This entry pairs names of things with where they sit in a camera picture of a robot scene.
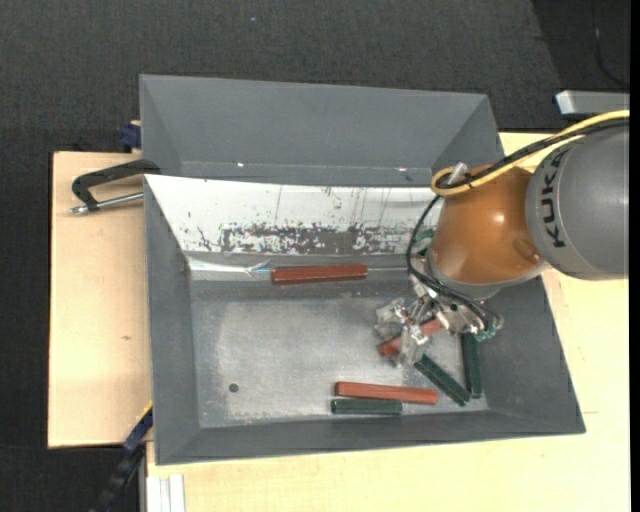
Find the wooden table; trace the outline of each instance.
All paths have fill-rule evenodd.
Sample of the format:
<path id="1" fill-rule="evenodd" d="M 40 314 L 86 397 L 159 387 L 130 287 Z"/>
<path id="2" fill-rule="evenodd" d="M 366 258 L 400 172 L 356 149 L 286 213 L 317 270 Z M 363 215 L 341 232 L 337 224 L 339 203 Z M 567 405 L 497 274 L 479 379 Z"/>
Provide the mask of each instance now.
<path id="1" fill-rule="evenodd" d="M 502 135 L 507 152 L 538 138 Z M 68 213 L 75 176 L 136 158 L 54 156 L 52 448 L 122 442 L 151 396 L 142 208 Z M 627 510 L 628 280 L 543 279 L 586 434 L 179 466 L 156 466 L 148 449 L 146 471 L 183 474 L 190 512 Z"/>

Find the metal bracket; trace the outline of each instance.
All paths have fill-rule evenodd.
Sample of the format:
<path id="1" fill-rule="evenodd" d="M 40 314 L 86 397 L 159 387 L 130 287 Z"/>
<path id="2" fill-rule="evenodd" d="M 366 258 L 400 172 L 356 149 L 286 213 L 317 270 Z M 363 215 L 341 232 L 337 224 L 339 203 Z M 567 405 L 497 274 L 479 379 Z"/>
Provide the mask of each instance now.
<path id="1" fill-rule="evenodd" d="M 94 212 L 108 206 L 116 206 L 136 199 L 142 199 L 142 193 L 138 193 L 99 202 L 93 197 L 89 190 L 92 187 L 135 176 L 136 174 L 160 174 L 160 168 L 149 160 L 135 160 L 126 164 L 116 165 L 115 167 L 109 167 L 78 176 L 71 185 L 71 190 L 84 205 L 71 208 L 71 213 Z"/>

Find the gray carpet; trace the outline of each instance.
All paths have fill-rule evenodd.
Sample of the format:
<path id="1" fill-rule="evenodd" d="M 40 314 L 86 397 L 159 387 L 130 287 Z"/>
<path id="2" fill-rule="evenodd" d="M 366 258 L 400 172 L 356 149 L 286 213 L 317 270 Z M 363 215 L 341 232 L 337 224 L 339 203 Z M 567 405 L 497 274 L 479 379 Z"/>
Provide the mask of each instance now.
<path id="1" fill-rule="evenodd" d="M 549 12 L 557 9 L 542 5 L 541 16 L 541 3 L 538 16 L 556 26 Z M 48 152 L 74 146 L 121 150 L 119 128 L 138 117 L 138 74 L 481 92 L 489 95 L 501 129 L 564 125 L 551 100 L 566 82 L 554 66 L 562 49 L 550 55 L 528 0 L 2 4 L 3 511 L 86 510 L 117 459 L 113 449 L 44 451 Z M 593 55 L 582 58 L 590 62 Z M 129 493 L 123 510 L 134 509 L 135 493 Z"/>

